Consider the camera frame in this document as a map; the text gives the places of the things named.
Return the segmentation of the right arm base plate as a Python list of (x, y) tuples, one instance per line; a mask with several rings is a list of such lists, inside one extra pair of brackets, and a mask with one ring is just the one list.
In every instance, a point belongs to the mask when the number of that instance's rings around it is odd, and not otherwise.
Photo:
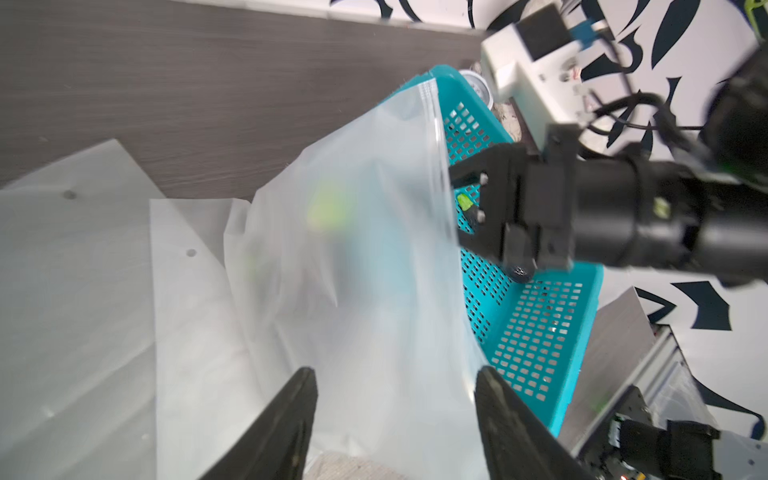
[(595, 479), (765, 479), (767, 444), (688, 420), (663, 428), (631, 385), (576, 455)]

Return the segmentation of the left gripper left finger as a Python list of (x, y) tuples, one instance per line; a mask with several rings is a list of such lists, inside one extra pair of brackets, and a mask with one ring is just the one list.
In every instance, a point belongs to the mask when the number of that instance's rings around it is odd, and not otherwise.
[(204, 479), (303, 477), (318, 400), (315, 371), (299, 368)]

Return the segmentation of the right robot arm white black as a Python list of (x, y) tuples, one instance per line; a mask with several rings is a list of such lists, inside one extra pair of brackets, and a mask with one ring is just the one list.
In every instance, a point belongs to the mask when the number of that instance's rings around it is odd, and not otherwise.
[(665, 102), (637, 93), (601, 107), (655, 110), (674, 153), (652, 160), (638, 143), (605, 155), (575, 124), (550, 124), (537, 152), (501, 143), (449, 170), (479, 204), (460, 245), (518, 282), (575, 262), (709, 274), (741, 285), (767, 277), (767, 49), (756, 48), (710, 103), (697, 137)]

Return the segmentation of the teal plastic basket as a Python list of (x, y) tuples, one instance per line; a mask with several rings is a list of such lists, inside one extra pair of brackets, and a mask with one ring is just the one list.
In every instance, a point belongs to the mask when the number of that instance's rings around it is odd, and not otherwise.
[[(437, 84), (447, 153), (458, 163), (512, 138), (454, 68), (439, 65), (405, 83)], [(516, 283), (498, 266), (461, 253), (465, 309), (490, 365), (553, 436), (560, 433), (598, 310), (600, 265), (576, 263)]]

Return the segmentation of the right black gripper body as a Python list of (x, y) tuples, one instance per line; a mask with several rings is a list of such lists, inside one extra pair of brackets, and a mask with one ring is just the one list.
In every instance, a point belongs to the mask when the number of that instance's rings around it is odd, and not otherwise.
[(449, 168), (454, 188), (479, 199), (465, 250), (518, 282), (575, 262), (684, 270), (696, 236), (696, 191), (684, 166), (647, 158), (629, 144), (582, 160), (572, 125), (554, 126), (542, 153), (500, 143)]

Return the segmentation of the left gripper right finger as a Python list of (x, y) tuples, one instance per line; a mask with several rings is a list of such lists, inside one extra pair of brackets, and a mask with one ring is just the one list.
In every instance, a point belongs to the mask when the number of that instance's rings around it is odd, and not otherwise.
[(591, 479), (499, 372), (481, 368), (475, 407), (492, 479)]

